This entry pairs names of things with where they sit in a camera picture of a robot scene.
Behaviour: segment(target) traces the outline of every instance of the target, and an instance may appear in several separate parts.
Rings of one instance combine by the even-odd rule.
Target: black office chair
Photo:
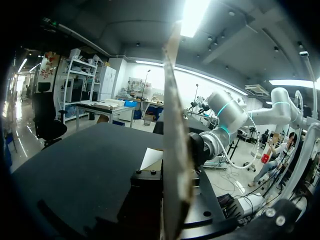
[[[266,147],[266,142],[268,141],[269,134],[262,134],[262,139],[261,139],[261,148]]]
[[[61,121],[55,120],[56,109],[54,104],[53,92],[46,92],[50,89],[49,82],[39,82],[38,90],[32,96],[32,105],[34,109],[34,125],[37,138],[44,139],[44,149],[61,140],[61,137],[67,131],[67,126],[63,124],[65,110],[60,110]]]

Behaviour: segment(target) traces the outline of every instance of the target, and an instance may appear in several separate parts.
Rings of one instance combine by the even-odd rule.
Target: floor
[[[39,153],[44,147],[44,141],[36,137],[35,126],[33,122],[33,110],[29,102],[17,102],[16,103],[16,123],[15,130],[13,131],[15,137],[16,150],[12,144],[10,144],[9,149],[11,152],[12,166],[10,168],[11,172],[14,172],[23,163],[30,159],[35,154]],[[95,116],[95,120],[89,120],[87,116],[80,119],[79,127],[80,130],[88,128],[96,124],[99,116]],[[62,138],[67,138],[68,136],[76,132],[76,121],[71,120],[66,123],[67,132],[62,136]],[[126,127],[130,126],[130,122],[125,123]],[[150,126],[145,126],[143,120],[135,120],[132,127],[141,131],[152,132],[155,126],[155,122],[151,122]],[[236,149],[232,161],[237,166],[242,166],[245,162],[250,162],[252,156],[250,155],[251,150],[253,150],[254,145],[242,140],[238,143],[238,148]],[[257,172],[262,168],[263,164],[259,161],[255,161]],[[256,175],[255,172],[247,170],[238,170],[231,166],[227,170],[207,168],[206,173],[216,196],[221,196],[224,194],[231,194],[232,196],[243,196],[253,189],[248,187],[248,182],[252,181],[253,177]]]
[[[236,166],[242,167],[245,162],[252,161],[253,157],[250,153],[255,149],[254,144],[240,140],[231,161]],[[256,159],[254,165],[256,172],[246,169],[236,169],[229,164],[227,170],[206,167],[205,172],[208,175],[216,196],[224,194],[231,194],[233,197],[243,196],[256,189],[256,187],[249,187],[248,183],[252,182],[264,164],[259,159]]]
[[[12,173],[22,164],[24,164],[28,159],[39,153],[45,146],[44,140],[41,138],[38,139],[36,136],[36,129],[33,121],[33,118],[35,116],[31,104],[28,101],[17,101],[15,105],[16,109],[13,114],[16,120],[15,123],[13,123],[12,131],[14,135],[16,150],[13,143],[9,144],[9,150],[12,160],[10,171]],[[95,120],[89,120],[87,116],[81,117],[79,122],[80,130],[95,125],[98,121],[98,118],[98,115],[95,116]],[[121,121],[119,120],[119,116],[115,116],[114,120]],[[150,126],[145,126],[144,121],[142,119],[139,119],[134,120],[132,128],[152,133],[155,125],[155,122],[151,122]],[[75,119],[66,122],[66,126],[67,132],[62,136],[63,139],[67,138],[77,131]],[[130,122],[125,122],[125,126],[129,128]]]

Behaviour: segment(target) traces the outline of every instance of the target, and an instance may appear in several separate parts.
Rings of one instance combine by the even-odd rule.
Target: fluorescent light
[[[163,63],[152,62],[152,61],[138,61],[138,60],[136,60],[135,62],[138,63],[138,64],[148,64],[148,65],[155,65],[155,66],[161,66],[161,67],[164,66]],[[242,94],[244,96],[248,96],[248,94],[245,93],[244,91],[241,91],[240,89],[238,89],[238,88],[236,88],[234,86],[231,86],[230,84],[225,83],[224,81],[220,81],[220,80],[218,80],[216,78],[213,78],[213,77],[210,77],[210,76],[206,76],[206,75],[203,75],[201,73],[197,73],[195,71],[190,71],[190,70],[187,70],[187,69],[184,69],[184,68],[181,68],[181,67],[177,67],[177,66],[175,66],[174,69],[182,71],[182,72],[186,72],[186,73],[189,73],[189,74],[192,74],[192,75],[196,75],[196,76],[204,78],[204,79],[208,79],[208,80],[213,81],[213,82],[215,82],[217,84],[220,84],[220,85],[223,85],[223,86],[225,86],[225,87],[227,87],[229,89],[232,89],[232,90],[234,90],[234,91],[236,91],[236,92],[238,92],[238,93],[240,93],[240,94]]]
[[[36,68],[36,66],[34,66],[33,68],[31,68],[31,69],[29,70],[29,72],[32,72],[35,68]]]
[[[18,73],[20,73],[21,69],[24,67],[24,65],[26,64],[27,59],[25,58],[21,64],[21,66],[19,67]]]
[[[204,78],[204,79],[211,80],[211,81],[213,81],[213,82],[215,82],[217,84],[220,84],[220,85],[223,85],[223,86],[225,86],[225,87],[227,87],[229,89],[232,89],[232,90],[234,90],[234,91],[236,91],[236,92],[238,92],[238,93],[240,93],[240,94],[242,94],[244,96],[248,96],[248,94],[245,93],[244,91],[241,91],[240,89],[238,89],[238,88],[236,88],[234,86],[231,86],[230,84],[225,83],[224,81],[220,81],[220,80],[218,80],[216,78],[213,78],[213,77],[210,77],[210,76],[206,76],[206,75],[203,75],[201,73],[197,73],[195,71],[190,71],[190,70],[187,70],[187,69],[183,69],[183,68],[177,67],[177,66],[175,66],[174,69],[182,71],[182,72],[186,72],[186,73],[189,73],[189,74],[193,74],[193,75],[199,76],[199,77]]]
[[[137,64],[149,64],[149,65],[155,65],[155,66],[161,66],[163,67],[164,64],[163,63],[158,63],[158,62],[152,62],[152,61],[135,61]]]
[[[270,80],[269,81],[272,85],[276,86],[296,86],[296,87],[304,87],[304,88],[314,88],[313,81],[306,81],[306,80],[294,80],[294,79],[285,79],[285,80]],[[315,83],[315,88],[320,90],[320,81]]]
[[[183,9],[183,19],[180,35],[193,38],[210,0],[186,0]]]

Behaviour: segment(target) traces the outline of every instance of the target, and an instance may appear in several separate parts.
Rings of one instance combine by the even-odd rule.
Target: metal shelf
[[[80,104],[80,103],[88,103],[90,100],[83,100],[83,101],[73,101],[73,102],[65,102],[65,105],[72,105],[72,104]]]
[[[92,67],[92,68],[97,68],[96,65],[92,65],[92,64],[89,64],[89,63],[87,63],[87,62],[84,62],[84,61],[80,61],[80,60],[78,60],[78,59],[75,59],[75,58],[68,58],[68,59],[66,59],[65,61],[66,61],[66,62],[71,62],[72,59],[73,59],[73,62],[75,62],[75,63],[82,64],[82,65],[86,65],[86,66],[89,66],[89,67]]]
[[[85,115],[88,115],[88,113],[86,112],[86,113],[83,113],[83,114],[79,114],[79,118],[83,117]],[[75,116],[71,116],[71,117],[65,117],[64,120],[65,121],[69,121],[69,120],[76,119],[76,118],[77,118],[77,116],[75,115]]]
[[[78,74],[78,75],[84,75],[84,76],[89,76],[89,77],[94,77],[94,74],[89,74],[86,72],[81,72],[81,71],[74,71],[74,70],[70,70],[71,74]]]

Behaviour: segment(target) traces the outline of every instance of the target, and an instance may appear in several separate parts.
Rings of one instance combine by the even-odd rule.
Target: blue container
[[[155,115],[155,120],[158,120],[158,118],[160,117],[160,114],[162,113],[164,109],[162,107],[158,107],[157,111],[156,111],[156,115]]]
[[[141,116],[142,116],[141,110],[134,110],[134,115],[133,115],[134,120],[141,119]]]
[[[119,126],[125,126],[125,123],[124,122],[121,122],[121,121],[116,121],[116,120],[112,120],[112,124],[115,124],[115,125],[119,125]]]
[[[124,100],[124,101],[125,101],[124,105],[126,107],[136,107],[138,104],[138,102],[136,101],[129,101],[129,100]]]

